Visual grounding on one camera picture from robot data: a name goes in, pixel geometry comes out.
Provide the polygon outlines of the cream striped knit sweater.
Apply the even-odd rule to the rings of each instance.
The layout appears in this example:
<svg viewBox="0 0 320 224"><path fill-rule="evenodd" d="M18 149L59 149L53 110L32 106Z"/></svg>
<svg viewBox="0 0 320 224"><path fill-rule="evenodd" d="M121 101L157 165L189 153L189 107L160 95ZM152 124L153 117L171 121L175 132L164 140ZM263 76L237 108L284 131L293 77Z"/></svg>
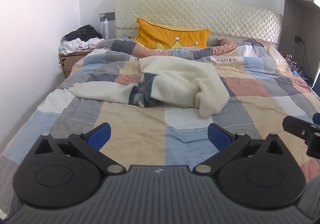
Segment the cream striped knit sweater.
<svg viewBox="0 0 320 224"><path fill-rule="evenodd" d="M212 64L171 56L139 60L138 83L75 83L70 87L79 98L152 107L162 102L178 108L196 108L202 117L220 113L230 95Z"/></svg>

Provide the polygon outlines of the white clothes pile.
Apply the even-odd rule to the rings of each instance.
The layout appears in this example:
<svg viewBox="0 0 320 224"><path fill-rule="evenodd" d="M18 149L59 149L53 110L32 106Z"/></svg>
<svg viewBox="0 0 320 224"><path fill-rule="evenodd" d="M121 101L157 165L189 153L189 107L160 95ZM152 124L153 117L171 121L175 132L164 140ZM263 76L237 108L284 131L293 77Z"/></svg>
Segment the white clothes pile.
<svg viewBox="0 0 320 224"><path fill-rule="evenodd" d="M67 56L75 52L94 49L101 41L103 41L103 39L100 38L91 38L88 41L82 41L80 38L71 41L64 40L59 46L59 52Z"/></svg>

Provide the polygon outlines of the black clothes pile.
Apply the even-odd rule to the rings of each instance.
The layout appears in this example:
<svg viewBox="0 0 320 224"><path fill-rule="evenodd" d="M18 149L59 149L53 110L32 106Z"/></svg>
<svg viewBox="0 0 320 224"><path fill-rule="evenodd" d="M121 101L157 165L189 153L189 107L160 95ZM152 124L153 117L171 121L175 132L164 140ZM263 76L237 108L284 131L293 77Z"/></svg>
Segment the black clothes pile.
<svg viewBox="0 0 320 224"><path fill-rule="evenodd" d="M81 41L86 42L92 38L103 39L103 36L91 25L82 26L79 29L72 31L64 36L64 39L66 41L72 41L77 38L79 38Z"/></svg>

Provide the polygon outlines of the small items on bedside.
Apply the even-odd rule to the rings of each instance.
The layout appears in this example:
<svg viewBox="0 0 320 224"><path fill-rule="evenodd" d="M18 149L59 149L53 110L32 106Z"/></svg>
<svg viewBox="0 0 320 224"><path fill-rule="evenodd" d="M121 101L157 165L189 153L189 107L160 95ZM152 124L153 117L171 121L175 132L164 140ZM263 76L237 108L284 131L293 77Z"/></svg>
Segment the small items on bedside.
<svg viewBox="0 0 320 224"><path fill-rule="evenodd" d="M293 59L293 55L287 53L284 56L284 59L289 65L290 70L292 71L292 74L295 76L302 76L302 67L297 65L297 62Z"/></svg>

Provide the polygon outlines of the patchwork plaid duvet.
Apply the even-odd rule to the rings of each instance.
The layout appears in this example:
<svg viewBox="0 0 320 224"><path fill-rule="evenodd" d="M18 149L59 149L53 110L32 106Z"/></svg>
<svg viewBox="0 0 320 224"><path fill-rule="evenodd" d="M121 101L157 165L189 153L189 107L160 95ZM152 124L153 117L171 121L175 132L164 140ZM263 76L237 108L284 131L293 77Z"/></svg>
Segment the patchwork plaid duvet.
<svg viewBox="0 0 320 224"><path fill-rule="evenodd" d="M76 83L136 84L141 58L178 57L212 65L229 93L223 110L201 117L195 108L156 103L144 108L74 96ZM276 131L301 167L307 181L319 175L319 161L308 157L301 139L282 128L286 116L312 121L319 97L302 78L292 74L281 54L260 39L232 41L208 47L151 50L131 39L111 39L78 61L71 75L51 92L20 128L1 154L1 218L19 207L12 179L42 133L66 138L86 133L101 123L111 125L111 139L101 151L125 167L188 165L194 167L216 152L207 128L216 123L226 130L265 138Z"/></svg>

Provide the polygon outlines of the cardboard box nightstand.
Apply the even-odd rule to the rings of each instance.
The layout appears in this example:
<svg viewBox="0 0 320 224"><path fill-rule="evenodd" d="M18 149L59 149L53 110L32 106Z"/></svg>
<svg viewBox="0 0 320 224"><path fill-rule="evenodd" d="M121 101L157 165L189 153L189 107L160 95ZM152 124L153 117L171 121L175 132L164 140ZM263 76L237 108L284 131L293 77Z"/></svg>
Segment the cardboard box nightstand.
<svg viewBox="0 0 320 224"><path fill-rule="evenodd" d="M78 62L80 59L87 56L89 53L91 53L91 50L83 50L83 51L77 51L68 55L59 54L60 64L62 67L62 70L65 74L65 77L69 77L72 68L76 62Z"/></svg>

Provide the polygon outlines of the white spray bottle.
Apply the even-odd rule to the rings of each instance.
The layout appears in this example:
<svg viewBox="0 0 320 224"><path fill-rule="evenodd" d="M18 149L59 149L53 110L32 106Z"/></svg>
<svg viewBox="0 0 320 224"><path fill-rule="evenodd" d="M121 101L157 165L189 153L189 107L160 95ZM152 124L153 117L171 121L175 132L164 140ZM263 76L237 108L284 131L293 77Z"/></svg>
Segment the white spray bottle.
<svg viewBox="0 0 320 224"><path fill-rule="evenodd" d="M102 22L102 33L105 40L109 39L108 20L105 19Z"/></svg>

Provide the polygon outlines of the yellow crown pillow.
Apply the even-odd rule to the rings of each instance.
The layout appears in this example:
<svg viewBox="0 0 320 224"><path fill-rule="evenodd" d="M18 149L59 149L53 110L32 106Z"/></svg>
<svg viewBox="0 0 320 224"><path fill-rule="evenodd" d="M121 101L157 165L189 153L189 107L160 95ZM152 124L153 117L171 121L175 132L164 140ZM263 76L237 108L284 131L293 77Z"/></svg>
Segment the yellow crown pillow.
<svg viewBox="0 0 320 224"><path fill-rule="evenodd" d="M136 23L138 24L138 30L135 41L149 49L204 48L207 46L208 37L211 35L211 30L208 28L174 27L149 22L143 18L137 18Z"/></svg>

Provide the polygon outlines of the cream quilted headboard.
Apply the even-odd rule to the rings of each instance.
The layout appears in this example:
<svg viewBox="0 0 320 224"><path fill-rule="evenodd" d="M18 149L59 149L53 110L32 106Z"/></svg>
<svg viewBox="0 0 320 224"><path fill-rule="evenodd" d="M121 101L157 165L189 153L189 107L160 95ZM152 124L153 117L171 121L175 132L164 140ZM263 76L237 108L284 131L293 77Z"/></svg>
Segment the cream quilted headboard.
<svg viewBox="0 0 320 224"><path fill-rule="evenodd" d="M137 35L138 17L184 28L208 28L212 37L258 38L278 47L283 17L236 0L115 0L115 34Z"/></svg>

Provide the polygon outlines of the grey wall socket panel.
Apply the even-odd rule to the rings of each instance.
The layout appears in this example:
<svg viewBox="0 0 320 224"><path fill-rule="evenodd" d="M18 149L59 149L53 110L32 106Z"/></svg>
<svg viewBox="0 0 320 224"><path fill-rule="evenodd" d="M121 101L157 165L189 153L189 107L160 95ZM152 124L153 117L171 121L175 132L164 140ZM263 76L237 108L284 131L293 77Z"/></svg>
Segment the grey wall socket panel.
<svg viewBox="0 0 320 224"><path fill-rule="evenodd" d="M108 12L108 13L100 13L99 15L100 17L100 21L115 21L116 20L116 16L114 12Z"/></svg>

